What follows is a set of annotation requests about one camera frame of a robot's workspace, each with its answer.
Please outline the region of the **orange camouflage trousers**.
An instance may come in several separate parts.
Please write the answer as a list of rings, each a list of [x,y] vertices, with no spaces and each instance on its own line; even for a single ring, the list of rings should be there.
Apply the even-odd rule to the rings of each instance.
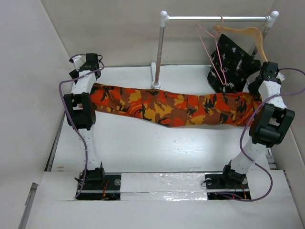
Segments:
[[[189,125],[245,126],[260,97],[235,94],[176,94],[95,83],[91,101],[96,111],[149,121],[165,127]]]

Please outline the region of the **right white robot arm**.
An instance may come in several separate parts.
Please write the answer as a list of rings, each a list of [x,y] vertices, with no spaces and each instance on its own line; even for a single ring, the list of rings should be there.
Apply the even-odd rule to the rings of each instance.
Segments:
[[[278,73],[278,64],[264,62],[259,75],[248,85],[249,92],[260,96],[262,103],[250,117],[252,124],[245,127],[249,131],[248,142],[220,176],[220,182],[226,188],[241,184],[265,149],[282,142],[295,117],[295,112],[286,107],[280,95],[282,81]]]

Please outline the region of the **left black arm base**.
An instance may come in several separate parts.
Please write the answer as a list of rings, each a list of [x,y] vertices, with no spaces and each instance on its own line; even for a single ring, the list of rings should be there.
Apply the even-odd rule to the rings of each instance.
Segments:
[[[85,179],[81,193],[81,181],[78,181],[77,200],[116,201],[121,199],[121,174],[106,174],[104,181],[100,178]]]

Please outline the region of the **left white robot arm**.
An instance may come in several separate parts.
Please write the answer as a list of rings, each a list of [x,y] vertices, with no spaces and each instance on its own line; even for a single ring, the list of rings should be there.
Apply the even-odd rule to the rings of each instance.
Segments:
[[[85,168],[76,179],[80,185],[79,191],[103,189],[106,185],[106,175],[94,140],[96,114],[90,94],[104,69],[101,60],[102,56],[96,53],[72,56],[69,62],[74,70],[69,73],[71,79],[67,82],[72,82],[74,86],[68,94],[60,92],[67,122],[83,143]]]

